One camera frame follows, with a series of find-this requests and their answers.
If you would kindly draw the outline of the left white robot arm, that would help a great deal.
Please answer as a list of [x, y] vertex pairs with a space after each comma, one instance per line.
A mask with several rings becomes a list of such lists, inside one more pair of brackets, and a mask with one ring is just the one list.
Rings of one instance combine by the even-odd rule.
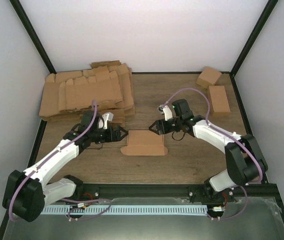
[[111, 112], [103, 115], [91, 110], [85, 112], [81, 121], [44, 158], [8, 176], [2, 205], [8, 210], [10, 220], [21, 218], [32, 222], [52, 203], [60, 200], [75, 203], [83, 198], [84, 183], [77, 177], [66, 175], [54, 183], [50, 180], [91, 144], [119, 142], [128, 135], [123, 127], [108, 124], [113, 116]]

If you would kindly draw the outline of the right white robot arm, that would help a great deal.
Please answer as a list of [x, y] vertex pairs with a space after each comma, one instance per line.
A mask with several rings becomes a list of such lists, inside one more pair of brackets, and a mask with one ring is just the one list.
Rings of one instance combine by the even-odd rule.
[[254, 179], [261, 181], [268, 170], [256, 138], [251, 135], [239, 135], [220, 128], [201, 115], [194, 115], [188, 102], [179, 99], [158, 107], [164, 116], [149, 126], [149, 130], [157, 135], [173, 134], [182, 131], [194, 138], [203, 140], [225, 155], [226, 170], [208, 178], [204, 182], [205, 198], [211, 202], [218, 200], [222, 192], [228, 188], [244, 186]]

